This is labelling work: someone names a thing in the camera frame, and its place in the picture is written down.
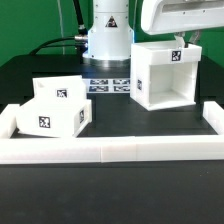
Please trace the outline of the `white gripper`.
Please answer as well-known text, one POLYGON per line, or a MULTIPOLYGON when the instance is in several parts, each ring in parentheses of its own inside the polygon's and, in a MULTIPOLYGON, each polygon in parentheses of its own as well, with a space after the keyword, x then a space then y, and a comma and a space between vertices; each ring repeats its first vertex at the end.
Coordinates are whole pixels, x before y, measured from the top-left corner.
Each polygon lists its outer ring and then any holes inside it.
POLYGON ((202 29, 224 26, 224 0, 143 0, 141 28, 149 35, 175 33, 179 47, 185 46, 185 31, 196 44, 202 29))

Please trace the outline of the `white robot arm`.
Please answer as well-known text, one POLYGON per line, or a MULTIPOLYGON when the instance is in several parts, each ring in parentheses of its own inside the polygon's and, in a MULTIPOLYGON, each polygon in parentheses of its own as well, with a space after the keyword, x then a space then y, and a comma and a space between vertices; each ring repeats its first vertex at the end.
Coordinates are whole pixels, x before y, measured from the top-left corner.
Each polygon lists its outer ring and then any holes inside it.
MULTIPOLYGON (((93 0, 86 63, 113 67, 127 64, 134 42, 129 0, 93 0)), ((224 0, 143 0, 141 29, 148 35, 224 27, 224 0)))

